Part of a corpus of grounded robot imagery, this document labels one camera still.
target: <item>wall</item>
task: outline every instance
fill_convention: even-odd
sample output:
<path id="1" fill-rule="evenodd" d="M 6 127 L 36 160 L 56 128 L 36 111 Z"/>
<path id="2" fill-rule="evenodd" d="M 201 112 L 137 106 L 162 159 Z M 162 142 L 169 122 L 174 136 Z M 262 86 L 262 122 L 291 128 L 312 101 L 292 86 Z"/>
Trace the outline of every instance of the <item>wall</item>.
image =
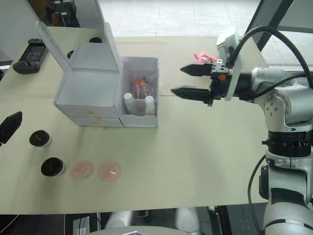
<path id="1" fill-rule="evenodd" d="M 0 53 L 4 60 L 18 59 L 27 40 L 38 38 L 36 21 L 26 0 L 0 0 Z"/>
<path id="2" fill-rule="evenodd" d="M 279 24 L 279 29 L 313 33 L 313 1 L 294 0 Z"/>

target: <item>black cylinder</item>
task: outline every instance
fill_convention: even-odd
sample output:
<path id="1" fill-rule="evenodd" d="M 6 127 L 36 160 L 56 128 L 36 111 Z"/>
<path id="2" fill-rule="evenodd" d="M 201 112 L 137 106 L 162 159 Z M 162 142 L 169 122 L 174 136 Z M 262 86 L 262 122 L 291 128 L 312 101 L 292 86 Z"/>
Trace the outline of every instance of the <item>black cylinder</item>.
<path id="1" fill-rule="evenodd" d="M 270 153 L 286 157 L 306 157 L 311 154 L 312 131 L 268 132 L 266 144 Z"/>

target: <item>tiled floor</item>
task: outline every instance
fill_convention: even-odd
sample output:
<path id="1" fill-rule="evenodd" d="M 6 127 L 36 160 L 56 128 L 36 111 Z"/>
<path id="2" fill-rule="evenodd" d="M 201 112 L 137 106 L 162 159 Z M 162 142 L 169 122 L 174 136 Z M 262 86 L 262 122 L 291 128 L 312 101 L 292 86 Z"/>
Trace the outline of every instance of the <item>tiled floor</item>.
<path id="1" fill-rule="evenodd" d="M 219 36 L 244 34 L 259 0 L 100 0 L 114 36 Z M 284 32 L 313 66 L 313 34 Z M 271 38 L 262 54 L 272 66 L 298 66 L 289 49 Z"/>

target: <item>orange object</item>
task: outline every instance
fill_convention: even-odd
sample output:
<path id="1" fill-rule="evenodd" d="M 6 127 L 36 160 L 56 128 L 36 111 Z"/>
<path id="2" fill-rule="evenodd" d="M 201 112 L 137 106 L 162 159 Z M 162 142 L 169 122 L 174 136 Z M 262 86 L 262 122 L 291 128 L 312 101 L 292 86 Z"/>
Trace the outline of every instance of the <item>orange object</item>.
<path id="1" fill-rule="evenodd" d="M 220 74 L 217 78 L 218 78 L 220 81 L 225 81 L 225 80 L 226 80 L 226 74 Z"/>
<path id="2" fill-rule="evenodd" d="M 93 167 L 89 161 L 77 162 L 71 169 L 70 174 L 74 180 L 83 180 L 91 175 Z"/>
<path id="3" fill-rule="evenodd" d="M 105 163 L 99 169 L 100 180 L 111 182 L 118 178 L 119 167 L 116 163 Z"/>

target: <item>white panel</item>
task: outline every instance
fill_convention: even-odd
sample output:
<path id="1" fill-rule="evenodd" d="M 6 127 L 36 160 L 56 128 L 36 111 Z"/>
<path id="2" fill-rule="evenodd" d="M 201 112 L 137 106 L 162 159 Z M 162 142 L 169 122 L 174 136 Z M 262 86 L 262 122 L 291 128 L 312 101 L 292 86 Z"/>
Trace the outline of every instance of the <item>white panel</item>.
<path id="1" fill-rule="evenodd" d="M 59 108 L 69 117 L 118 118 L 115 107 L 62 106 Z"/>
<path id="2" fill-rule="evenodd" d="M 118 72 L 74 70 L 64 84 L 57 105 L 114 106 Z"/>
<path id="3" fill-rule="evenodd" d="M 74 68 L 117 71 L 109 43 L 81 43 L 73 61 Z"/>
<path id="4" fill-rule="evenodd" d="M 279 26 L 313 29 L 313 1 L 295 0 Z"/>
<path id="5" fill-rule="evenodd" d="M 82 118 L 69 117 L 73 122 L 79 126 L 108 126 L 108 127 L 122 127 L 122 123 L 118 118 Z"/>

